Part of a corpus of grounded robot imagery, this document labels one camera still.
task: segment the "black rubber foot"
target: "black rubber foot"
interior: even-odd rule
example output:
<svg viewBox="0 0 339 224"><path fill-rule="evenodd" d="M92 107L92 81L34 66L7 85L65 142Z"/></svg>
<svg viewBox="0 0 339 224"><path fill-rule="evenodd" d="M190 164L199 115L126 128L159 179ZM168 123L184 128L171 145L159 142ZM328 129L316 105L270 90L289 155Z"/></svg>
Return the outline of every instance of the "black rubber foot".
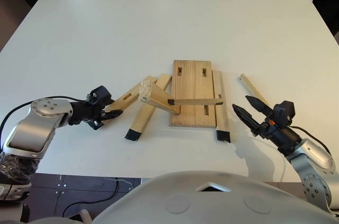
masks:
<svg viewBox="0 0 339 224"><path fill-rule="evenodd" d="M132 130L132 129L129 129L125 138L128 139L128 140L132 140L132 141L138 141L138 139L140 138L142 133L138 132L138 131L135 131L135 130Z"/></svg>
<svg viewBox="0 0 339 224"><path fill-rule="evenodd" d="M231 143L231 137L229 135L229 131L222 131L222 130L217 130L217 139L218 141L222 142L229 142Z"/></svg>

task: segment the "black cable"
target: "black cable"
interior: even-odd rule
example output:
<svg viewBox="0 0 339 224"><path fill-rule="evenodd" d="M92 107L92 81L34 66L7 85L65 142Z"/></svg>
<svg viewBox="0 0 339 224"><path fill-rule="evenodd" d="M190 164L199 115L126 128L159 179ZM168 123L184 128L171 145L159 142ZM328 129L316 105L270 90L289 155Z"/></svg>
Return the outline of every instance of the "black cable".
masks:
<svg viewBox="0 0 339 224"><path fill-rule="evenodd" d="M301 128L301 127L298 127L298 126L289 126L289 127L293 128L293 129L301 130L302 132L306 133L308 136L310 136L311 138L316 140L319 144L321 144L325 148L325 150L328 152L328 154L330 154L332 156L332 154L328 150L327 146L323 142L321 142L319 139L317 139L316 137L312 136L307 130L305 130L305 129Z"/></svg>
<svg viewBox="0 0 339 224"><path fill-rule="evenodd" d="M78 100L77 98L72 98L72 97L68 97L68 96L50 96L50 97L46 97L46 98L67 98L69 100L72 100L72 101L79 101L79 102L85 102L83 100ZM29 102L26 102L20 106L17 106L16 108L12 109L4 118L4 120L2 121L1 125L0 125L0 153L2 153L2 144L1 144L1 134L2 134L2 131L5 127L5 123L6 121L9 119L9 117L16 111L16 110L19 110L20 108L24 107L24 106L27 106L29 104L31 104L33 101L29 101Z"/></svg>
<svg viewBox="0 0 339 224"><path fill-rule="evenodd" d="M114 196L118 193L118 190L119 190L119 181L117 181L117 185L115 186L115 190L114 190L113 194L109 198L102 199L102 200L97 200L97 201L93 201L93 202L79 201L79 202L75 202L73 204L70 204L68 207L66 207L64 209L63 217L65 217L65 213L66 213L67 209L70 208L72 205L75 205L75 204L96 204L96 203L104 202L104 201L107 201L107 200L110 200L110 199L114 198Z"/></svg>

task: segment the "mortise hole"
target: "mortise hole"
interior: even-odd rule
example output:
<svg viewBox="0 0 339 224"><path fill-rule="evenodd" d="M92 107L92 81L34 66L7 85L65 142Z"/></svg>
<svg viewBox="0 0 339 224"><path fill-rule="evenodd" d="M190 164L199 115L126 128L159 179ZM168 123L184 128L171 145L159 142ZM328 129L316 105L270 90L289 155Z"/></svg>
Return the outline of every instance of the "mortise hole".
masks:
<svg viewBox="0 0 339 224"><path fill-rule="evenodd" d="M122 100L125 101L125 100L127 100L130 96L132 96L132 94L129 93L129 94L127 94Z"/></svg>
<svg viewBox="0 0 339 224"><path fill-rule="evenodd" d="M208 106L203 106L203 109L204 109L204 112L205 112L205 115L208 115L209 113L208 113Z"/></svg>

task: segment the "wooden leg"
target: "wooden leg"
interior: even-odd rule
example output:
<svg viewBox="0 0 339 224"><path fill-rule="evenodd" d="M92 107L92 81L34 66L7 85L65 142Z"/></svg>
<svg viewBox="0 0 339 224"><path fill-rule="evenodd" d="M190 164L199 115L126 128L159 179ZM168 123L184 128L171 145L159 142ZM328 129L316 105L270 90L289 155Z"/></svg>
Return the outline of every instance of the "wooden leg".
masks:
<svg viewBox="0 0 339 224"><path fill-rule="evenodd" d="M231 142L227 116L225 85L221 71L213 70L213 85L215 98L221 98L224 101L223 105L216 106L217 140Z"/></svg>
<svg viewBox="0 0 339 224"><path fill-rule="evenodd" d="M255 88L255 86L249 81L249 79L245 76L245 74L241 74L239 77L240 81L243 82L246 89L253 96L264 102L267 106L270 106L268 102L264 99L264 97L260 94L260 92Z"/></svg>
<svg viewBox="0 0 339 224"><path fill-rule="evenodd" d="M161 89L166 90L168 87L169 83L171 82L172 77L167 74L161 74L160 78L158 79L156 85L159 86ZM152 117L154 111L155 111L155 106L151 106L149 104L144 104L135 118L131 128L128 130L125 138L132 140L132 141L137 141L141 134L144 132L150 118Z"/></svg>
<svg viewBox="0 0 339 224"><path fill-rule="evenodd" d="M139 91L139 100L171 114L180 114L180 106L171 106L168 99L173 98L151 81L143 81Z"/></svg>
<svg viewBox="0 0 339 224"><path fill-rule="evenodd" d="M144 80L149 80L150 82L156 82L157 78L148 76ZM105 112L110 112L112 110L125 110L128 108L134 101L138 99L140 83L135 85L131 90L126 92L123 96L114 101L111 105L107 106ZM107 124L111 120L102 121L103 124Z"/></svg>

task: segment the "dark floor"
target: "dark floor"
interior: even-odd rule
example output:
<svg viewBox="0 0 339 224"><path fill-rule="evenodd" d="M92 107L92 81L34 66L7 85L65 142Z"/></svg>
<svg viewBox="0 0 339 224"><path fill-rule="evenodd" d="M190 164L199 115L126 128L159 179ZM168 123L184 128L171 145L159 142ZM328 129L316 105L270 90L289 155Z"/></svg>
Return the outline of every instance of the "dark floor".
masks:
<svg viewBox="0 0 339 224"><path fill-rule="evenodd" d="M31 210L30 221L53 216L61 216L64 209L79 201L98 201L109 198L116 187L117 182L109 179L115 177L90 177L71 175L35 174L32 179L30 196L24 200ZM140 185L139 178L118 178L133 184ZM301 183L268 183L299 198L305 199ZM87 209L92 218L95 218L108 206L125 196L133 187L123 181L119 181L119 189L116 196L108 201L96 204L76 204L65 213L66 217L78 213L81 209Z"/></svg>

